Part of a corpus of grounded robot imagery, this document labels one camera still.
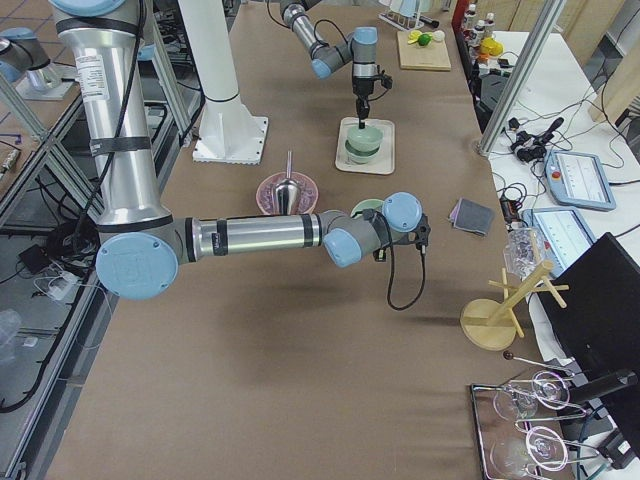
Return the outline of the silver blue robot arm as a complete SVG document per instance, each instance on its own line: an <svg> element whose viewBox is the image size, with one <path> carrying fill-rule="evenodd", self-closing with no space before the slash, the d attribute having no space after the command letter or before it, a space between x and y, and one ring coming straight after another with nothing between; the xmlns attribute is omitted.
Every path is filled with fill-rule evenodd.
<svg viewBox="0 0 640 480"><path fill-rule="evenodd" d="M344 36L341 43L330 45L308 18L307 11L316 4L318 1L282 1L282 21L307 49L311 67L318 78L326 79L343 66L352 64L358 128L364 129L375 84L380 82L385 88L388 87L385 74L376 61L378 30L372 26L357 27Z"/></svg>
<svg viewBox="0 0 640 480"><path fill-rule="evenodd" d="M391 254L387 303L410 308L426 283L426 249L430 227L422 205L406 192L392 194L381 207L352 215L330 210L201 220L174 219L160 200L147 131L138 71L138 52L152 7L145 1L48 1L59 38L70 48L90 132L104 204L96 221L101 245L95 267L101 283L115 295L134 300L163 293L176 279L179 265L207 256L323 245L339 267L359 262L370 253ZM369 96L375 82L388 91L392 79L376 62L377 30L357 27L341 44L321 39L307 12L320 1L282 1L284 27L310 54L319 78L327 78L352 63L358 124L365 132ZM204 112L197 160L255 165L261 160L267 117L251 115L240 99L220 1L179 1L196 62ZM416 297L395 305L396 245L420 251L422 279Z"/></svg>

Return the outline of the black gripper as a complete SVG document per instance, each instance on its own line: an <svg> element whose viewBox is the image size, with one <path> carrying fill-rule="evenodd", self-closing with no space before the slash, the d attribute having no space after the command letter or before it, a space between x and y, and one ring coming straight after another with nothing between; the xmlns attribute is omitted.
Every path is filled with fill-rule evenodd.
<svg viewBox="0 0 640 480"><path fill-rule="evenodd" d="M380 248L373 252L373 258L375 261L386 261L387 260L387 252L388 248Z"/></svg>
<svg viewBox="0 0 640 480"><path fill-rule="evenodd" d="M366 127L366 120L370 112L369 96L374 91L376 78L376 64L373 62L352 64L352 88L356 96L356 113L358 128Z"/></svg>

